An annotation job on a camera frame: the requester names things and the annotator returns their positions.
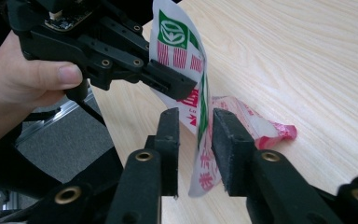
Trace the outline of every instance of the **green logo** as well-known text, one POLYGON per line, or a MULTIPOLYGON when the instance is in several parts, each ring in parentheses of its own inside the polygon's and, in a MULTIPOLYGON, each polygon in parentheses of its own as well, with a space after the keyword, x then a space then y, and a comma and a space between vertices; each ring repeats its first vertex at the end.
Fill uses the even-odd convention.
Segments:
POLYGON ((188 28, 183 23, 168 18, 160 11, 158 40, 166 45, 186 49, 188 28))
POLYGON ((200 145, 200 141, 202 138, 202 135, 206 130, 208 129, 208 116, 209 116, 209 106, 208 106, 208 80, 206 77, 206 74, 202 75, 201 78, 201 84, 200 85, 200 125, 199 125, 199 131, 198 131, 198 145, 200 145))

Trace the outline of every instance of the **red printed pattern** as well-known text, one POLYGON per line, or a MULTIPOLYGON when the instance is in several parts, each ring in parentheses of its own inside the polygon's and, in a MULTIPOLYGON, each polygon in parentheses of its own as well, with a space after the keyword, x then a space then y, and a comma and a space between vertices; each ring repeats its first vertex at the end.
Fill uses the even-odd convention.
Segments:
POLYGON ((201 173, 199 182, 204 190, 210 190, 213 188, 213 178, 211 176, 211 173, 201 173))
POLYGON ((173 66, 185 68, 187 51, 185 49, 173 49, 173 66))
POLYGON ((169 65, 168 46, 160 41, 157 41, 157 60, 166 66, 169 65))
POLYGON ((197 125, 197 117, 194 115, 190 115, 189 117, 187 117, 188 119, 190 119, 190 124, 193 126, 197 125))
POLYGON ((199 73, 201 73, 201 71, 202 71, 202 60, 199 59, 198 57, 192 55, 191 56, 190 69, 196 70, 199 73))
POLYGON ((177 102, 197 108, 197 103, 199 102, 199 90, 193 89, 185 100, 178 100, 177 102))

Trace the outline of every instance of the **black cable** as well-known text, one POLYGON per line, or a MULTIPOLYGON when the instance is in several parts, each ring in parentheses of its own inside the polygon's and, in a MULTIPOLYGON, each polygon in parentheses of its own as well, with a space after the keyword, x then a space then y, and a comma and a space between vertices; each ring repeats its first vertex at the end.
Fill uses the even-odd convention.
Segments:
POLYGON ((89 113, 93 118, 97 119, 98 121, 100 121, 100 123, 106 127, 106 124, 103 120, 103 117, 97 113, 91 106, 89 106, 88 104, 86 104, 86 102, 81 101, 81 102, 76 102, 81 108, 83 108, 87 113, 89 113))

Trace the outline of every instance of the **snack wrapper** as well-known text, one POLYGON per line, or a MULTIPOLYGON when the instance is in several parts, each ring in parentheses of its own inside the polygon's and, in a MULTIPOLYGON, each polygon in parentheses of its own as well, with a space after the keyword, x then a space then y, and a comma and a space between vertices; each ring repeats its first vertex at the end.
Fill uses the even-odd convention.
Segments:
POLYGON ((190 197, 204 195, 221 180, 211 149, 214 107, 236 114, 259 149, 271 148, 283 138, 296 138, 294 126, 267 121, 235 97, 211 97, 206 53, 191 19, 171 0, 155 0, 153 14, 150 59, 198 83, 190 95, 181 101, 152 90, 168 108, 179 108, 180 121, 197 136, 197 155, 188 193, 190 197))

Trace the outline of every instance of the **human thumb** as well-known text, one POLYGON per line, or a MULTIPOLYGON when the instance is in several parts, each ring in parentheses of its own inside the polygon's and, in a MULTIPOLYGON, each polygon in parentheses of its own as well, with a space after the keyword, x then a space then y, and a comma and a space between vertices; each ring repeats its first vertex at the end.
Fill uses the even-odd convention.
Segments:
POLYGON ((58 69, 58 79, 63 89, 71 89, 79 85, 83 77, 77 65, 69 64, 58 69))

